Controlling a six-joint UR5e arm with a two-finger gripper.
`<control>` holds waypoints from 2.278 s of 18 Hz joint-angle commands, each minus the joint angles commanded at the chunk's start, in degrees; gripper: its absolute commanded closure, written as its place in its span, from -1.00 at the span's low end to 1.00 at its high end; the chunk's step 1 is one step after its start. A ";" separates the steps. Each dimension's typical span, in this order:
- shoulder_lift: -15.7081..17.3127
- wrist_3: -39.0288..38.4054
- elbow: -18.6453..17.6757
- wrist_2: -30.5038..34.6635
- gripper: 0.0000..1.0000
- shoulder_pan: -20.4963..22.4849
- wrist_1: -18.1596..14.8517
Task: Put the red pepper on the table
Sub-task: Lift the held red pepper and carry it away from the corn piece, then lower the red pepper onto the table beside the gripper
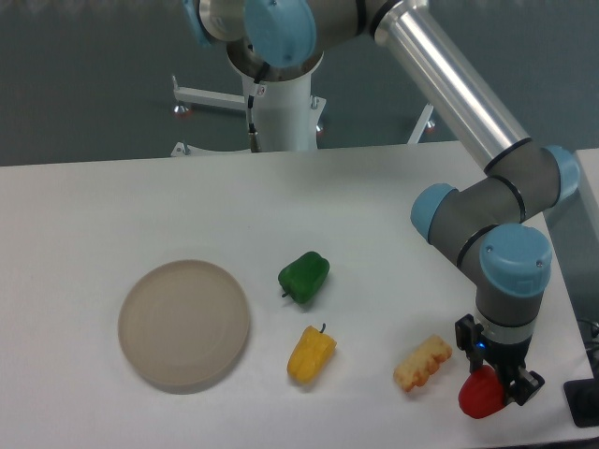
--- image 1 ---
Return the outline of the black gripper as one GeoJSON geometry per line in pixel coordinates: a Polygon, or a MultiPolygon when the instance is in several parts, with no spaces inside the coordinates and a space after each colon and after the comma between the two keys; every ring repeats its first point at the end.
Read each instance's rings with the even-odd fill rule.
{"type": "Polygon", "coordinates": [[[504,403],[523,406],[545,385],[545,379],[526,369],[534,321],[523,326],[500,326],[485,316],[466,314],[455,323],[456,344],[469,361],[469,372],[481,369],[484,359],[502,380],[504,403]]]}

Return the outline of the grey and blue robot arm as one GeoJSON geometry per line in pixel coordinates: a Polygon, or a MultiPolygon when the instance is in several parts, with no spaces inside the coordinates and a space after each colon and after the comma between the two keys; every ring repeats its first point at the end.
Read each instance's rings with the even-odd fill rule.
{"type": "Polygon", "coordinates": [[[544,381],[525,357],[552,253],[525,223],[575,192],[572,154],[532,141],[424,1],[186,1],[183,11],[195,41],[225,43],[241,74],[252,152],[315,148],[311,76],[325,51],[366,34],[399,61],[485,174],[463,191],[435,184],[411,210],[418,233],[475,284],[457,345],[473,376],[496,376],[503,404],[532,398],[544,381]]]}

